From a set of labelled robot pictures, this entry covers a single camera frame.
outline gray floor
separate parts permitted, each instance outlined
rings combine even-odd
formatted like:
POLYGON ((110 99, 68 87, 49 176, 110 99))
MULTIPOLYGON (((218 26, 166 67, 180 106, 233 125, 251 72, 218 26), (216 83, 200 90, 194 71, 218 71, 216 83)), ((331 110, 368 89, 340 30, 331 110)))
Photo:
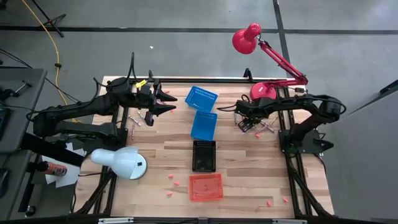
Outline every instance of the gray floor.
MULTIPOLYGON (((50 15, 67 14, 60 26, 244 28, 256 21, 263 29, 277 28, 272 0, 38 0, 38 3, 50 15)), ((394 22, 398 19, 395 0, 279 0, 279 5, 285 29, 398 29, 394 22)), ((12 1, 8 12, 0 12, 0 25, 36 26, 37 23, 20 1, 12 1)), ((257 77, 286 76, 259 49, 251 55, 237 53, 231 45, 232 35, 65 32, 65 38, 61 39, 53 32, 63 64, 60 87, 79 100, 89 100, 95 90, 92 78, 100 80, 105 75, 126 74, 132 51, 136 53, 138 75, 146 75, 151 69, 155 75, 241 77, 249 67, 257 77)), ((278 34, 262 37, 281 52, 278 34)), ((287 34, 286 39, 290 61, 307 75, 310 93, 337 97, 349 111, 374 98, 381 88, 398 77, 398 35, 287 34)), ((44 32, 2 30, 0 47, 33 67, 46 68, 48 78, 54 80, 55 52, 44 32)), ((8 65, 16 65, 1 58, 8 65)), ((46 83, 37 109, 60 103, 57 92, 46 83)), ((83 121, 89 123, 91 118, 83 121)), ((328 163, 332 166, 338 158, 325 160, 326 166, 328 163)), ((329 180, 330 190, 335 195, 339 189, 333 188, 332 181, 329 180)), ((46 202, 47 192, 60 194, 60 189, 53 186, 38 191, 37 201, 47 205, 50 204, 46 202)), ((37 217, 67 213, 69 200, 61 194, 63 208, 49 213, 43 206, 37 217)), ((333 198, 334 208, 342 217, 350 213, 344 199, 349 200, 333 198)))

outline wooden table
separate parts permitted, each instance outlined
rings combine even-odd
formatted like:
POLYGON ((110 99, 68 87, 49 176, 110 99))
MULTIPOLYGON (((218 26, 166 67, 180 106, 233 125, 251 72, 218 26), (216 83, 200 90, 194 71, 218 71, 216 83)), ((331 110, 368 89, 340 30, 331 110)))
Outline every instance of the wooden table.
MULTIPOLYGON (((116 77, 105 77, 103 83, 116 77)), ((222 112, 215 108, 235 104, 243 93, 248 94, 249 84, 195 84, 218 94, 213 112, 218 113, 214 140, 217 142, 216 172, 222 175, 224 199, 213 202, 191 202, 188 194, 188 177, 192 172, 192 141, 190 131, 195 110, 184 102, 192 84, 164 83, 163 90, 178 98, 172 102, 177 106, 173 113, 166 112, 155 119, 153 127, 146 126, 138 117, 137 109, 130 108, 129 114, 141 121, 136 126, 134 140, 131 132, 128 146, 139 147, 148 162, 146 174, 139 180, 118 178, 112 216, 130 217, 225 217, 225 218, 292 218, 289 182, 284 155, 279 149, 277 134, 269 131, 256 139, 254 131, 242 134, 234 125, 232 112, 222 112)), ((295 110, 296 123, 305 120, 310 113, 295 110)), ((269 120, 277 116, 270 115, 269 120)), ((96 115, 93 124, 110 122, 110 116, 96 115)), ((131 128, 132 121, 127 121, 131 128)), ((272 128, 280 129, 277 120, 272 128)), ((311 154, 303 154, 303 164, 309 189, 324 208, 333 213, 328 184, 323 166, 311 154)), ((101 166, 87 159, 81 174, 100 172, 101 166)), ((99 176, 80 177, 76 186, 76 207, 78 210, 90 197, 98 185, 99 176)), ((298 190, 300 208, 304 211, 303 197, 298 190)))

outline red basket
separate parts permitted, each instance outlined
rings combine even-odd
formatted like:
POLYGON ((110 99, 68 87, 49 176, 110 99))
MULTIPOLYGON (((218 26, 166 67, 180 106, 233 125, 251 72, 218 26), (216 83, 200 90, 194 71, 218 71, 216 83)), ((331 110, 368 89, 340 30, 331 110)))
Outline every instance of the red basket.
POLYGON ((189 177, 189 196, 193 202, 223 199, 221 174, 191 175, 189 177))

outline blue plastic basket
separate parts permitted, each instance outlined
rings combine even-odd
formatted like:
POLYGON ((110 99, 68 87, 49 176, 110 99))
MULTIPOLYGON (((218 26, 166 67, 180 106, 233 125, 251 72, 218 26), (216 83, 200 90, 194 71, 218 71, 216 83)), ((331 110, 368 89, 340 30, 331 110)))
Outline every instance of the blue plastic basket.
POLYGON ((197 86, 193 86, 185 102, 197 110, 210 112, 217 100, 217 94, 204 90, 197 86))
POLYGON ((212 141, 214 131, 216 130, 217 114, 197 111, 195 119, 193 120, 191 137, 195 139, 202 139, 212 141))

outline bottle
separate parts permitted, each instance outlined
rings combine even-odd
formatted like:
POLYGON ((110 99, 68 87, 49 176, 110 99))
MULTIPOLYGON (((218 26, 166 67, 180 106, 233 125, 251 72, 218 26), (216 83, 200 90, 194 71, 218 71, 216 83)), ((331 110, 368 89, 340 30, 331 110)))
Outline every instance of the bottle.
POLYGON ((67 174, 68 168, 53 162, 43 161, 37 164, 36 170, 39 172, 44 172, 44 174, 63 177, 65 174, 67 174))

